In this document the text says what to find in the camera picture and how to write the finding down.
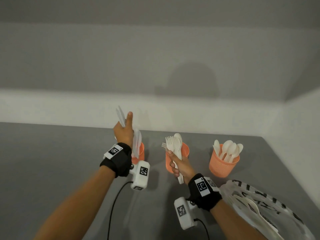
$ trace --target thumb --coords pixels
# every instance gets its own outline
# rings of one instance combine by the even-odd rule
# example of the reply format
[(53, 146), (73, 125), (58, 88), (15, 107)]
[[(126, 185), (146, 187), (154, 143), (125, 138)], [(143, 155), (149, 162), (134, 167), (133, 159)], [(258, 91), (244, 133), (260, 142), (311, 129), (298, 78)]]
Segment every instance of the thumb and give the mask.
[(132, 118), (133, 118), (134, 114), (132, 112), (129, 112), (127, 115), (127, 119), (125, 120), (125, 126), (129, 127), (130, 129), (132, 129)]
[(168, 155), (172, 161), (174, 161), (177, 166), (181, 163), (181, 160), (173, 153), (173, 151), (168, 151)]

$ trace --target orange cup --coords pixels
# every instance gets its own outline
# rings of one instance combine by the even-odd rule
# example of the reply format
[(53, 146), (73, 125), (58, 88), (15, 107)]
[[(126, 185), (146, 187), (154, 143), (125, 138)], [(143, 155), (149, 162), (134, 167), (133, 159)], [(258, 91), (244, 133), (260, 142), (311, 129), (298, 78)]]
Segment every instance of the orange cup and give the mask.
[(132, 163), (133, 164), (137, 164), (138, 161), (144, 161), (144, 145), (143, 143), (141, 142), (141, 145), (140, 145), (140, 148), (139, 148), (139, 159), (136, 158), (136, 157), (133, 157), (131, 159)]
[[(184, 157), (189, 156), (189, 147), (186, 144), (184, 144), (183, 142), (182, 142), (182, 147), (181, 147), (181, 154)], [(173, 173), (172, 168), (170, 166), (170, 162), (171, 162), (171, 159), (170, 159), (168, 153), (165, 153), (165, 167), (167, 168), (169, 173)]]
[(225, 178), (229, 175), (239, 160), (240, 156), (235, 157), (233, 162), (222, 161), (220, 158), (218, 158), (216, 152), (213, 150), (209, 162), (209, 169), (215, 176)]

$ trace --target black cable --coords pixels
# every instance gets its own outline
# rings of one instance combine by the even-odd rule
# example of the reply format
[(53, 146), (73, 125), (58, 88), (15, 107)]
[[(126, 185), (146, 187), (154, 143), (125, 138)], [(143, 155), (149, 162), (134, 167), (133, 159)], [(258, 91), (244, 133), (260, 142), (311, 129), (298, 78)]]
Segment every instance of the black cable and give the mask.
[(109, 227), (108, 227), (108, 237), (106, 238), (107, 240), (109, 240), (112, 211), (113, 211), (113, 207), (115, 206), (116, 200), (117, 200), (117, 198), (118, 198), (118, 196), (119, 196), (119, 194), (120, 194), (121, 190), (124, 188), (124, 186), (126, 186), (127, 184), (132, 184), (132, 183), (133, 183), (133, 181), (128, 181), (128, 182), (126, 182), (126, 183), (121, 187), (121, 189), (119, 190), (119, 192), (118, 192), (117, 196), (116, 196), (116, 197), (115, 197), (115, 199), (114, 199), (114, 202), (113, 202), (113, 205), (112, 205), (112, 208), (111, 208), (111, 213), (110, 213)]
[(206, 228), (206, 225), (203, 223), (203, 221), (202, 221), (202, 220), (200, 220), (200, 219), (198, 219), (198, 218), (195, 218), (195, 219), (193, 219), (193, 220), (194, 220), (195, 222), (196, 222), (196, 221), (199, 221), (199, 222), (201, 222), (201, 223), (202, 223), (202, 225), (203, 225), (203, 226), (204, 226), (204, 228), (205, 228), (205, 231), (207, 232), (208, 240), (210, 240), (208, 230), (207, 230), (207, 228)]

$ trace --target gray table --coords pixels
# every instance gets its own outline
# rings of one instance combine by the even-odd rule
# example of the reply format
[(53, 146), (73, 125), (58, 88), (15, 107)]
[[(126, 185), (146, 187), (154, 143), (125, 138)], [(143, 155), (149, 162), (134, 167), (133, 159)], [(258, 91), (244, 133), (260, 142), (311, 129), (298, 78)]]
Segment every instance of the gray table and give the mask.
[[(148, 187), (126, 186), (114, 207), (110, 239), (206, 239), (202, 225), (183, 231), (174, 200), (188, 197), (186, 185), (165, 168), (160, 146), (172, 132), (142, 131), (145, 158), (151, 165)], [(230, 178), (246, 182), (285, 203), (320, 239), (320, 211), (262, 137), (181, 133), (196, 171), (218, 185), (226, 179), (208, 169), (212, 144), (232, 140), (244, 149)], [(62, 200), (97, 170), (115, 142), (112, 129), (0, 123), (0, 239), (30, 239)], [(106, 239), (112, 202), (130, 179), (117, 178), (84, 239)], [(225, 239), (208, 213), (197, 209), (213, 239)]]

